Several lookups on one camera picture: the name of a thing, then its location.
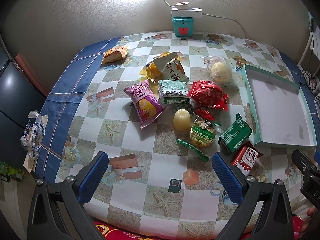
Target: red snack package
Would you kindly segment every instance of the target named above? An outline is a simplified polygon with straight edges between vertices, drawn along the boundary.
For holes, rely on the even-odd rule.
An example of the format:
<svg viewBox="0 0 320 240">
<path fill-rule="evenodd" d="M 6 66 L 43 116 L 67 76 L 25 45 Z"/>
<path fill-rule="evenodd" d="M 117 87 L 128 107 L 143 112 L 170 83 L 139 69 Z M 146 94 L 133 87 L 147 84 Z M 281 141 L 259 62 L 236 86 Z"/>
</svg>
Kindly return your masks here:
<svg viewBox="0 0 320 240">
<path fill-rule="evenodd" d="M 215 109 L 228 110 L 227 94 L 223 94 L 222 89 L 211 81 L 195 81 L 188 93 L 193 107 L 210 107 Z"/>
<path fill-rule="evenodd" d="M 196 109 L 195 112 L 197 115 L 199 115 L 203 119 L 206 119 L 211 122 L 214 120 L 214 117 L 207 110 L 204 110 L 203 108 L 198 108 Z"/>
<path fill-rule="evenodd" d="M 256 158 L 261 156 L 261 153 L 258 153 L 256 150 L 247 145 L 244 145 L 231 164 L 238 167 L 245 176 L 248 176 L 254 163 L 256 162 Z"/>
</svg>

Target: blue and white plastic wrapper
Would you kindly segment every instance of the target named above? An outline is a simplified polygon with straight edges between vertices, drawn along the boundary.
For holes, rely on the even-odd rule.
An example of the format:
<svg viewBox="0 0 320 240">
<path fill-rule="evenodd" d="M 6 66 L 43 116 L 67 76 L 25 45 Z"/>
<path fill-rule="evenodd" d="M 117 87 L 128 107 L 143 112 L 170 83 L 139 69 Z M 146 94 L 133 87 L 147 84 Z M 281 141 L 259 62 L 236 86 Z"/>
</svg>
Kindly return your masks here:
<svg viewBox="0 0 320 240">
<path fill-rule="evenodd" d="M 21 136 L 21 145 L 28 151 L 31 158 L 39 155 L 42 138 L 44 136 L 44 123 L 37 111 L 31 111 L 28 115 L 26 129 Z"/>
</svg>

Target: purple snack package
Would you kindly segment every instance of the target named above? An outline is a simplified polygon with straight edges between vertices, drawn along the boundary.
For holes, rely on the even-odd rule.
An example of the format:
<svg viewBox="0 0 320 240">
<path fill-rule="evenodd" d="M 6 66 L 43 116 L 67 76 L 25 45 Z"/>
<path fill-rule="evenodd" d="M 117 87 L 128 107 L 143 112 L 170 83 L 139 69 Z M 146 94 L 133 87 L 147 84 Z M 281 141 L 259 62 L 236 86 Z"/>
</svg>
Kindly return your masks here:
<svg viewBox="0 0 320 240">
<path fill-rule="evenodd" d="M 127 87 L 123 91 L 130 96 L 137 110 L 141 129 L 151 124 L 164 111 L 164 107 L 158 103 L 153 95 L 148 79 L 132 87 Z"/>
</svg>

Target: green snack package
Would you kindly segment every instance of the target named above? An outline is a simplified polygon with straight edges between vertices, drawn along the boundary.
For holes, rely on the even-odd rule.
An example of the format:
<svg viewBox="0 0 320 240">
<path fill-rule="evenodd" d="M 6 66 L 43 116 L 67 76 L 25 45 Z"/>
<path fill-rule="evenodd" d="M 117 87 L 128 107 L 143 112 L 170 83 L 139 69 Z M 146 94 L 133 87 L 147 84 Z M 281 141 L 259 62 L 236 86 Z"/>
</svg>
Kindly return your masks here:
<svg viewBox="0 0 320 240">
<path fill-rule="evenodd" d="M 188 87 L 185 82 L 173 80 L 159 81 L 159 103 L 163 105 L 172 105 L 186 104 L 189 101 Z"/>
<path fill-rule="evenodd" d="M 177 142 L 193 149 L 204 161 L 209 161 L 209 157 L 204 153 L 205 148 L 211 147 L 221 123 L 211 123 L 202 117 L 197 117 L 194 121 L 189 140 L 178 139 Z"/>
<path fill-rule="evenodd" d="M 252 129 L 238 113 L 236 121 L 220 135 L 219 144 L 222 141 L 228 151 L 233 154 L 249 138 L 251 133 Z"/>
</svg>

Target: white cable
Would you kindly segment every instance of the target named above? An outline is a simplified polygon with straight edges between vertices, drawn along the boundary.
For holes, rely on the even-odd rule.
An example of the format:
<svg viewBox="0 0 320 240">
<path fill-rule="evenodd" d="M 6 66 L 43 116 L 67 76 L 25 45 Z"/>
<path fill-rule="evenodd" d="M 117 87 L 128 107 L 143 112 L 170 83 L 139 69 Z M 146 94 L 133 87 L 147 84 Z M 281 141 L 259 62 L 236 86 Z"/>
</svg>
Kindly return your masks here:
<svg viewBox="0 0 320 240">
<path fill-rule="evenodd" d="M 234 19 L 231 19 L 231 18 L 221 17 L 221 16 L 215 16 L 215 15 L 206 14 L 206 13 L 202 13 L 202 15 L 207 15 L 207 16 L 214 17 L 214 18 L 226 19 L 226 20 L 231 20 L 231 21 L 236 22 L 236 23 L 241 27 L 241 29 L 243 30 L 244 38 L 245 38 L 245 39 L 247 38 L 246 35 L 245 35 L 245 30 L 244 30 L 244 28 L 242 27 L 242 25 L 241 25 L 238 21 L 236 21 L 236 20 L 234 20 Z"/>
<path fill-rule="evenodd" d="M 163 1 L 164 1 L 164 3 L 165 3 L 167 6 L 175 7 L 175 6 L 172 6 L 172 5 L 168 4 L 166 0 L 163 0 Z"/>
</svg>

